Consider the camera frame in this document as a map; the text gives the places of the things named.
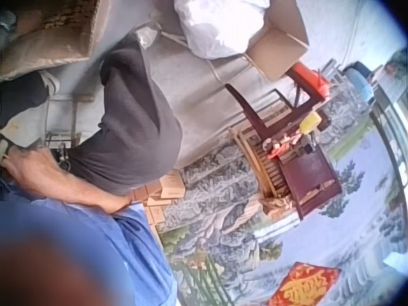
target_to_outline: red paper with gold characters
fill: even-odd
[[[268,306],[316,306],[339,279],[340,269],[295,263]]]

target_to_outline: gray floor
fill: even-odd
[[[62,93],[94,92],[96,101],[80,105],[78,109],[78,130],[89,135],[97,130],[103,114],[103,92],[97,72],[104,51],[132,27],[141,26],[152,18],[158,20],[166,32],[182,34],[172,0],[115,0],[112,3],[106,33],[91,60],[51,69],[61,80]],[[301,60],[311,68],[318,69],[334,58],[344,65],[360,60],[374,69],[406,44],[399,28],[374,0],[308,0],[299,1],[298,5],[310,41],[309,51]],[[219,90],[221,84],[208,63],[188,49],[162,36],[148,49],[148,57],[152,77],[162,88],[184,130],[177,165],[183,166],[208,152],[225,128],[242,114],[229,94]],[[214,65],[222,80],[229,80],[248,63],[237,57],[214,61]],[[232,83],[255,108],[270,101],[270,97],[263,95],[273,87],[284,94],[293,94],[293,86],[288,80],[272,84],[255,68]],[[52,104],[49,129],[68,129],[70,108],[66,103]],[[43,118],[42,107],[29,110],[13,119],[3,133],[27,145],[41,136]]]

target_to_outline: small boxes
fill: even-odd
[[[170,205],[171,199],[161,199],[157,196],[149,196],[147,198],[147,206]]]
[[[182,198],[186,193],[183,180],[177,170],[172,170],[161,179],[145,186],[133,189],[129,195],[133,201],[143,203],[150,227],[166,221],[163,210],[174,199]]]
[[[150,212],[152,213],[154,224],[159,224],[165,222],[163,209],[160,206],[149,207]]]
[[[158,196],[162,199],[183,198],[186,193],[180,172],[172,170],[161,179],[146,185],[149,196]]]
[[[147,222],[148,222],[148,224],[149,224],[149,225],[154,224],[152,212],[150,211],[150,208],[149,208],[149,207],[145,207],[145,213],[146,213],[146,217],[147,217]]]

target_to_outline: dark pants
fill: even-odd
[[[105,114],[100,130],[68,150],[71,172],[113,194],[151,182],[172,169],[182,132],[159,87],[150,77],[134,36],[122,40],[101,68]],[[0,127],[16,114],[44,103],[40,75],[0,84]]]

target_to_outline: yellow object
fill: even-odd
[[[316,112],[311,112],[306,118],[300,123],[299,130],[302,134],[307,135],[313,131],[321,122],[321,117]]]

